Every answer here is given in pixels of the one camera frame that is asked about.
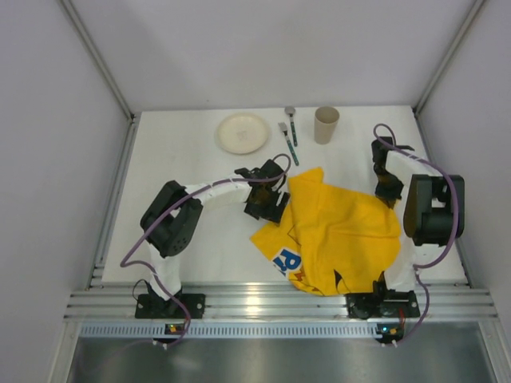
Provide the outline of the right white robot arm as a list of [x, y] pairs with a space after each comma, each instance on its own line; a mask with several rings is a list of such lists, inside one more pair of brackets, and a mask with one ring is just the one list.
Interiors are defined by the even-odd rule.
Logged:
[[400, 219], [401, 250], [380, 281], [405, 293], [416, 285], [418, 271], [439, 264], [465, 228], [465, 179], [448, 175], [418, 158], [390, 136], [371, 143], [375, 196]]

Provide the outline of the yellow cartoon cloth placemat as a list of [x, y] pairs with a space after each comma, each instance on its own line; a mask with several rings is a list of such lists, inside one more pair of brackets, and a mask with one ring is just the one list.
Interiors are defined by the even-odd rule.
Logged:
[[370, 293], [401, 248], [401, 225], [378, 198], [338, 188], [313, 168], [287, 182], [280, 223], [251, 241], [296, 289], [318, 296]]

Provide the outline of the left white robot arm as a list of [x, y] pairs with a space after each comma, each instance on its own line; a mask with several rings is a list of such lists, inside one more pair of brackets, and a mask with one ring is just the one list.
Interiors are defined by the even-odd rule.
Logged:
[[180, 254], [191, 243], [206, 211], [241, 205], [253, 219], [280, 224], [290, 199], [281, 190], [287, 172], [273, 158], [259, 168], [239, 168], [211, 183], [167, 182], [140, 221], [151, 255], [149, 294], [168, 303], [181, 292]]

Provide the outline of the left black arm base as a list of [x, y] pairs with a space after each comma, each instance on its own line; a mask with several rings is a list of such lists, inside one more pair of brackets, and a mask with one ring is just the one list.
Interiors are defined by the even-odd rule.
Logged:
[[139, 280], [146, 285], [145, 294], [135, 295], [137, 319], [201, 319], [205, 311], [206, 295], [183, 293], [180, 290], [175, 299], [163, 299], [152, 289], [147, 281]]

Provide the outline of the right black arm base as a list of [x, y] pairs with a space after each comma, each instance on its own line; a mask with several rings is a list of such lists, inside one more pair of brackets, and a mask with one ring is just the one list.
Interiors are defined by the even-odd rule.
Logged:
[[413, 290], [389, 289], [383, 273], [373, 281], [370, 293], [346, 295], [348, 317], [360, 320], [371, 318], [419, 318], [420, 309]]

